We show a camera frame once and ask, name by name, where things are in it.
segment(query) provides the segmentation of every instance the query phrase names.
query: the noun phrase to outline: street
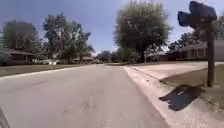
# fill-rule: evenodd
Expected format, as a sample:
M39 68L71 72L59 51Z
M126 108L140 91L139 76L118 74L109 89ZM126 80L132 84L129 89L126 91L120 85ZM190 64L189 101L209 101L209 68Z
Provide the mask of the street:
M11 128L168 128L123 67L94 65L0 80Z

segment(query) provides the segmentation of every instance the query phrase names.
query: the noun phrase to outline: road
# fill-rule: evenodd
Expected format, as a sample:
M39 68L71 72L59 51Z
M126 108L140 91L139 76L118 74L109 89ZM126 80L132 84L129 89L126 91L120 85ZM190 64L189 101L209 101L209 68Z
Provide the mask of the road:
M11 128L168 128L122 67L95 65L0 80Z

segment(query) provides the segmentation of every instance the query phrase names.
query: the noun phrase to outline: tree trunk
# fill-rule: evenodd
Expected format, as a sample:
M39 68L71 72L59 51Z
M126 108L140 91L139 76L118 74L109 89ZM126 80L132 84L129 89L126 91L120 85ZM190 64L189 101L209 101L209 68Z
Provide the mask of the tree trunk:
M207 74L207 86L211 87L214 81L215 59L214 59L214 40L215 31L213 23L209 24L207 28L207 56L208 56L208 74Z
M145 53L144 50L140 51L140 59L139 59L139 63L144 63L145 62Z

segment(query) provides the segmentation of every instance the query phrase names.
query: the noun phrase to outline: sky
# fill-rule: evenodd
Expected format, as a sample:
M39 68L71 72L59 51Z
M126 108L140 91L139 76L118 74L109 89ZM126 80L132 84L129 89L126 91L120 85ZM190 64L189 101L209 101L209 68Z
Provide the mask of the sky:
M223 0L198 1L215 7L218 15L224 10ZM7 21L27 21L36 27L39 37L43 38L45 32L42 30L42 25L45 18L63 12L68 21L75 20L82 24L85 32L92 33L88 43L93 45L96 53L102 50L114 51L116 45L113 31L117 11L128 2L130 0L0 0L0 31ZM154 2L162 3L169 15L167 22L173 27L169 42L178 40L184 32L192 31L191 28L180 27L177 21L177 12L188 11L190 0L154 0Z

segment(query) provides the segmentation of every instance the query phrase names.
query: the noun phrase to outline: curb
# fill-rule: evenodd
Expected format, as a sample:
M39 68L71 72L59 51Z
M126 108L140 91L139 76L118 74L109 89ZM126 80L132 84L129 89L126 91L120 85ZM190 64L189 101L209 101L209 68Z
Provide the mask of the curb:
M78 68L91 67L91 66L93 66L93 65L78 66L78 67L71 67L71 68L62 68L62 69L55 69L55 70L53 69L53 70L23 73L23 74L17 74L17 75L9 75L9 76L2 76L2 77L0 77L0 80L17 78L17 77L24 77L24 76L33 76L33 75L38 75L38 74L54 73L54 72L59 72L59 71L67 71L67 70L71 70L71 69L78 69Z

